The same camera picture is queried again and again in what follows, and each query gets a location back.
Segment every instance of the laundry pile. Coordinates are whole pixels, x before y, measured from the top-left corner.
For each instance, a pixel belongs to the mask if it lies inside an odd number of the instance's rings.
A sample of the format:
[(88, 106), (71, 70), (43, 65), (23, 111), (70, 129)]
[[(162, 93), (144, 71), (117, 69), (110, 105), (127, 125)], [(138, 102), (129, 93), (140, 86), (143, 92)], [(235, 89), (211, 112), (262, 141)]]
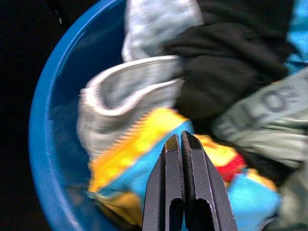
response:
[(308, 1), (127, 0), (123, 64), (81, 90), (88, 195), (141, 227), (164, 143), (195, 134), (239, 231), (308, 230)]

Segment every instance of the yellow fabric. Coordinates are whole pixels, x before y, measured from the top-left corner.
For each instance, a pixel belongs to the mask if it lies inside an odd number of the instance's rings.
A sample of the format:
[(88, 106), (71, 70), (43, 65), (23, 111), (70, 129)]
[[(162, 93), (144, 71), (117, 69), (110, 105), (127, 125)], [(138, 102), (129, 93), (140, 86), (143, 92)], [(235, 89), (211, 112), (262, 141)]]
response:
[(171, 109), (157, 108), (137, 122), (121, 139), (89, 163), (89, 191), (95, 193), (120, 177), (126, 169), (188, 119)]
[(227, 165), (237, 155), (235, 149), (214, 142), (208, 135), (195, 135), (195, 137), (200, 140), (206, 154), (216, 167)]
[(258, 171), (256, 169), (249, 169), (247, 172), (247, 177), (255, 182), (258, 182), (266, 187), (268, 187), (269, 189), (272, 189), (274, 191), (277, 191), (276, 185), (274, 184), (273, 181), (262, 177), (259, 175)]
[(142, 212), (140, 210), (141, 201), (137, 195), (131, 192), (125, 192), (113, 198), (98, 195), (96, 199), (128, 223), (132, 225), (142, 225)]

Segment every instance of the black background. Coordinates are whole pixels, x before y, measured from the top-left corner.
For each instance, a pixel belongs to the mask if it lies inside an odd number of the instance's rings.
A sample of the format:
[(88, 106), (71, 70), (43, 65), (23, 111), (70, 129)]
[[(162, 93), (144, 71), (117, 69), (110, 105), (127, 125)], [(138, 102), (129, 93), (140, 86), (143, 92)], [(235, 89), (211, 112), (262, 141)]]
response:
[(2, 231), (50, 230), (36, 196), (29, 165), (27, 133), (31, 101), (54, 46), (95, 2), (0, 0)]

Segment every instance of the blue bowl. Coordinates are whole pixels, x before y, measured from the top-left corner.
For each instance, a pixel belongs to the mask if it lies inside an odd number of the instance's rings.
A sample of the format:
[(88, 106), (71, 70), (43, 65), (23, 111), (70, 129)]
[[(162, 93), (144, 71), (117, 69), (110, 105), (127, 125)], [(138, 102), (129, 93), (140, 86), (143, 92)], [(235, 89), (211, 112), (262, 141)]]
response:
[(115, 231), (85, 191), (88, 155), (76, 135), (80, 89), (122, 62), (124, 0), (101, 0), (62, 37), (38, 81), (29, 123), (36, 191), (56, 231)]

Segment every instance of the blue fabric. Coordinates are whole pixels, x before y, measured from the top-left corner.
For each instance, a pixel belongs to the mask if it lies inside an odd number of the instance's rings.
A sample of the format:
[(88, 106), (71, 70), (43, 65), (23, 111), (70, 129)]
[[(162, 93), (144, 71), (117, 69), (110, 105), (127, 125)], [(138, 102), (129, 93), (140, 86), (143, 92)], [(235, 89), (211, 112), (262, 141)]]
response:
[(238, 174), (227, 189), (238, 231), (259, 231), (278, 210), (281, 198), (273, 190)]
[(113, 181), (110, 185), (102, 189), (98, 194), (103, 196), (111, 196), (117, 192), (130, 191), (135, 193), (141, 199), (141, 209), (143, 210), (146, 183), (151, 174), (152, 169), (158, 157), (164, 147), (167, 140), (174, 134), (179, 136), (179, 142), (181, 142), (181, 132), (188, 131), (193, 134), (193, 126), (190, 121), (182, 123), (176, 129), (171, 131), (166, 135), (161, 141), (159, 141), (148, 154), (141, 157), (137, 163), (129, 168), (124, 174), (122, 174), (118, 179)]
[(308, 65), (308, 1), (295, 1), (293, 18), (287, 35), (289, 42), (298, 50), (297, 54), (290, 55), (286, 62), (290, 74), (293, 74)]

